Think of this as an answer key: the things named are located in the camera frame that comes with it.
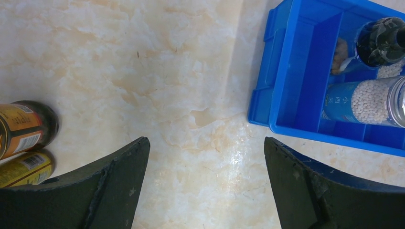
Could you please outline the blue plastic divided bin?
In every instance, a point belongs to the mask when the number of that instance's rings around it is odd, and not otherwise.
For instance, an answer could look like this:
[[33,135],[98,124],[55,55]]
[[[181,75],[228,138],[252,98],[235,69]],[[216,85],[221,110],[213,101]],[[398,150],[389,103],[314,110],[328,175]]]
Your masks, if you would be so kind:
[[369,0],[285,0],[269,12],[264,52],[248,121],[274,133],[405,155],[403,128],[335,122],[321,117],[329,84],[377,77],[377,71],[331,76],[344,32],[403,11]]

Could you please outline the silver cap white bead jar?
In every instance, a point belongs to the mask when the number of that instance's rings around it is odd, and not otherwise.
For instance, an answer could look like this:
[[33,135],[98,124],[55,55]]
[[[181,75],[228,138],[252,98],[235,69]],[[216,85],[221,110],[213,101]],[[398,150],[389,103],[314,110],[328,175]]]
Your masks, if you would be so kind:
[[332,121],[405,126],[405,77],[331,84],[322,118]]

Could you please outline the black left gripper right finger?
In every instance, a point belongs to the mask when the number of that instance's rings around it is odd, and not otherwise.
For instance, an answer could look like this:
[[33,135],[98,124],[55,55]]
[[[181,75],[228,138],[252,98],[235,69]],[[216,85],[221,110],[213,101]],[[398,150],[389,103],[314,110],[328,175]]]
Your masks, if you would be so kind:
[[272,137],[264,154],[282,228],[404,228],[403,187],[342,172]]

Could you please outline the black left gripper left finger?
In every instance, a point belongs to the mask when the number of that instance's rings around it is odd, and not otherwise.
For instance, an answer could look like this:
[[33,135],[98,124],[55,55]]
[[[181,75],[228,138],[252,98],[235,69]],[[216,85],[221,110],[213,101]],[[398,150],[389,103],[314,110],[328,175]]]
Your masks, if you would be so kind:
[[150,142],[116,152],[39,185],[2,188],[3,229],[129,229],[144,180]]

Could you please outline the black pourer cap grain jar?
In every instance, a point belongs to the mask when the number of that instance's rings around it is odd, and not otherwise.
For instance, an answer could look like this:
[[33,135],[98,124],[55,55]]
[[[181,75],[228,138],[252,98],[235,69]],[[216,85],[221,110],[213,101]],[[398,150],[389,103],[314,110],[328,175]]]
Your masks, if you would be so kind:
[[397,77],[405,74],[405,61],[401,60],[389,66],[383,66],[378,70],[377,79]]

